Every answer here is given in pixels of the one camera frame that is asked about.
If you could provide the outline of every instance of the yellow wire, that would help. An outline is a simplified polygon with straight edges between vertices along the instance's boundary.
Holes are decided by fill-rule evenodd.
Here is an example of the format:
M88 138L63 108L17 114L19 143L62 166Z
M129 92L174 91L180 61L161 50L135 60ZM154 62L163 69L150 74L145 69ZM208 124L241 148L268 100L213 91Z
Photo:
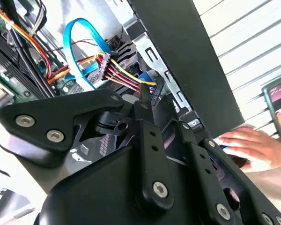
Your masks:
M83 65L84 63L90 62L90 61L94 61L95 58L91 57L85 60L82 60L81 62L78 62L78 65ZM70 69L66 69L65 71L61 71L60 73L56 74L52 79L50 79L48 81L49 84L52 84L53 82L59 80L60 78L62 78L63 76L65 76L68 72L70 72Z
M123 86L126 86L126 87L128 87L128 88L130 88L130 89L132 89L132 90L134 90L134 91L136 91L136 92L140 92L139 90L136 90L135 88L133 88L132 86L130 86L130 85L128 85L128 84L125 84L125 83L122 83L121 81L117 81L116 79L113 79L112 77L110 77L110 76L107 76L107 75L105 75L105 77L108 79L108 80L111 80L111 81L113 81L113 82L115 82L115 83L118 83L118 84L121 84L121 85L123 85Z
M104 56L104 53L103 52L98 52L98 55L102 55ZM133 76L132 74L128 73L126 70L124 70L114 59L111 59L111 62L124 74L126 74L128 77L134 79L135 81L137 82L140 82L140 83L146 83L148 85L156 85L155 82L147 82L147 81L142 81L138 78L136 78L135 76Z
M0 10L0 17L7 23L11 23L11 19L9 19L4 13ZM32 37L29 36L21 27L16 25L15 23L12 24L12 27L26 40L28 40L32 46L37 50L37 52L42 55L44 58L46 57L46 53L43 51L42 47L34 40ZM48 76L49 68L46 69L46 76Z

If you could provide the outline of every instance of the hand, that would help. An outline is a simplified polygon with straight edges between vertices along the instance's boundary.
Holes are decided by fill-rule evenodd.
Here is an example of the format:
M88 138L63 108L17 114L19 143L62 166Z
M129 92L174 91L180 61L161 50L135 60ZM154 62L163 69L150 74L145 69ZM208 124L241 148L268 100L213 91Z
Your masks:
M248 159L243 172L259 172L281 166L281 141L267 134L242 127L220 136L220 143L229 146L227 154Z

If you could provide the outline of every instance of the black mount bracket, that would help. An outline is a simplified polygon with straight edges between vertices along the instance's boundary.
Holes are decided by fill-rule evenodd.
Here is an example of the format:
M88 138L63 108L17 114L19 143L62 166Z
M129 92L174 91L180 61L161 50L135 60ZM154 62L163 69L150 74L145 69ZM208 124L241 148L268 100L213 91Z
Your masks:
M119 139L114 152L53 188L40 223L267 225L266 215L279 224L281 213L212 139L198 144L170 100L152 110L149 87L140 87L134 104L95 90L0 110L0 146L39 166L61 165L84 140ZM19 123L22 115L33 124ZM59 136L49 138L52 130Z

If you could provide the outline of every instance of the red wire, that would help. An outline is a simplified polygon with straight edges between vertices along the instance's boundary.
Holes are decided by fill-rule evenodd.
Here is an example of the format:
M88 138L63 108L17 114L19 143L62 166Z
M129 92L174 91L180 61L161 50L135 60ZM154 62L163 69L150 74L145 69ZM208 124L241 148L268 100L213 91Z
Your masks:
M69 67L69 65L65 65L65 66L59 68L58 70L56 70L54 73L58 74L59 72L61 72L62 70L64 70L65 68L68 68L68 67Z
M109 79L109 80L112 80L112 81L114 81L114 82L116 82L116 83L119 83L119 84L121 84L121 85L124 85L125 87L128 87L128 88L130 88L130 89L132 89L132 90L134 90L134 91L140 93L139 90L135 89L134 87L131 87L129 84L125 84L125 83L123 83L123 82L121 82L121 81L119 81L119 80L117 80L117 79L115 79L115 78L112 78L111 76L108 76L108 75L105 75L105 77L106 77L107 79Z
M99 60L99 62L103 62L103 60L99 56L97 56L97 59Z
M121 79L122 81L125 81L125 82L128 83L129 85L134 86L134 87L136 87L136 88L138 88L138 89L140 88L139 85L137 85L137 84L135 84L135 83L129 81L128 79L126 79L126 78L124 78L123 76L121 76L120 74L118 74L113 68L107 67L107 69L108 69L109 71L111 71L111 72L112 72L115 76L117 76L119 79Z
M51 79L52 77L52 67L51 67L51 63L49 62L48 58L47 57L44 57L44 60L47 64L47 69L48 69L48 77L47 79Z

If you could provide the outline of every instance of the screw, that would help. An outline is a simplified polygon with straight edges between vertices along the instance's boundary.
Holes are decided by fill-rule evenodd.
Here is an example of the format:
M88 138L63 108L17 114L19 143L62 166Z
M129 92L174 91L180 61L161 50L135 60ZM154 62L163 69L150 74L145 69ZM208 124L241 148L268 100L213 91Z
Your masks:
M281 217L276 217L278 223L281 225Z
M120 99L117 97L117 96L115 96L115 95L111 95L111 98L113 99L113 100L116 100L116 101L119 101Z
M143 108L145 108L145 109L148 109L148 106L146 105L146 104L141 104L141 106L143 107Z
M223 217L225 220L230 220L231 218L230 213L225 206L223 206L222 204L217 204L216 209L221 217Z
M193 121L190 122L190 126L191 126L191 127L194 127L194 126L196 126L197 124L198 124L198 121L197 121L197 120L193 120Z
M29 127L32 127L36 121L34 120L34 118L32 118L31 116L28 116L28 115L21 115L21 116L18 116L16 119L15 119L15 122L21 126L21 127L24 127L24 128L29 128Z
M185 129L189 129L189 126L188 126L188 124L186 124L186 123L183 123L182 125L183 125L183 127L184 127Z
M168 190L166 186L159 181L156 181L153 184L153 190L161 198L166 198L168 196Z
M215 144L212 141L209 141L208 144L213 148L215 147Z
M67 88L67 87L63 87L63 89L62 89L65 93L68 93L69 92L69 88Z
M59 130L50 130L47 133L47 138L49 141L51 142L61 142L64 140L65 136L63 135L63 133Z
M26 96L26 97L30 97L31 96L31 93L29 92L29 91L24 91L23 92L23 94L24 94L24 96Z
M273 225L272 220L270 219L270 217L268 217L267 214L262 213L262 216L263 216L264 220L265 220L269 225Z

